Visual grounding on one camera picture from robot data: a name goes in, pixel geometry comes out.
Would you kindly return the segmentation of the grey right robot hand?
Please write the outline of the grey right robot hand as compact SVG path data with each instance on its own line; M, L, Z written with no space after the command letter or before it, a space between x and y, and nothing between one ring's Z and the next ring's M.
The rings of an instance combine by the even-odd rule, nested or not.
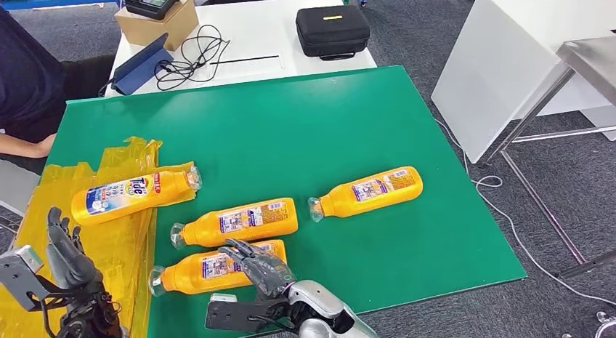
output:
M291 269L277 255L234 238L225 240L218 251L231 257L256 287L257 296L262 299L276 299L297 281Z

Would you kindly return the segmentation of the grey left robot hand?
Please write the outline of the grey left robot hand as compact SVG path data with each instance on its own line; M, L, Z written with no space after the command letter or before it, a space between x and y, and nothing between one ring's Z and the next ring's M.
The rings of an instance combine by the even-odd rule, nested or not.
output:
M79 238L80 228L68 229L70 219L62 216L61 209L53 206L47 215L47 260L53 279L60 289L68 290L73 304L85 303L93 293L100 291L102 273L92 259L85 255Z

